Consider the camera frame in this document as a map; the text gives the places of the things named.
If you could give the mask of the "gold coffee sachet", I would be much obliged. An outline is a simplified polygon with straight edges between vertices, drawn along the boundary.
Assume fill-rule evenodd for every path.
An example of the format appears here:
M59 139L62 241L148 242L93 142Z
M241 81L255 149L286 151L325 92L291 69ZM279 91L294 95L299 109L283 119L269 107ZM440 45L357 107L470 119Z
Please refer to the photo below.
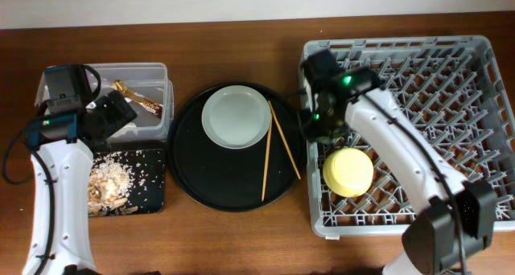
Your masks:
M133 89L128 88L121 80L115 80L113 82L113 89L121 93L121 95L131 101L142 106L147 112L153 114L157 118L161 118L163 115L163 105L143 96L139 92L135 92Z

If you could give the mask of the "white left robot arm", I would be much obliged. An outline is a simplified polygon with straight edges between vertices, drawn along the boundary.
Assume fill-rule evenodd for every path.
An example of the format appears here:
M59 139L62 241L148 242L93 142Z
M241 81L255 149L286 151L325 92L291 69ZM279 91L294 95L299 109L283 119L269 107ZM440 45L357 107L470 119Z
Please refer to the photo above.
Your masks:
M137 116L116 90L101 95L86 64L44 70L48 99L23 131L35 175L31 247L25 274L93 274L88 185L93 151Z

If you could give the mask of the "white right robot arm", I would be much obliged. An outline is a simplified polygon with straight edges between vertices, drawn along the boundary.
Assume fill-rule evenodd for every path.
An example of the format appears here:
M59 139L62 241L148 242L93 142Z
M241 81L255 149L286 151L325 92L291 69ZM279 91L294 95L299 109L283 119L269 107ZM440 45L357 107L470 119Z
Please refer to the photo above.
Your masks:
M329 50L299 66L308 109L302 130L311 142L337 138L344 127L361 135L407 194L415 221L402 234L402 253L384 274L440 274L492 243L496 192L471 182L429 144L403 114L385 81L369 68L347 71Z

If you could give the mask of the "yellow bowl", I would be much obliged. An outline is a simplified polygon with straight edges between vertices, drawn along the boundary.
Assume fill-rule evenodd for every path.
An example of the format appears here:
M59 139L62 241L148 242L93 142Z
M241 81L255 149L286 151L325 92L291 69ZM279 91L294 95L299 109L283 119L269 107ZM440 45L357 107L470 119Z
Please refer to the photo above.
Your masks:
M344 148L329 154L323 164L323 179L342 197L363 195L372 185L374 168L369 156L358 149Z

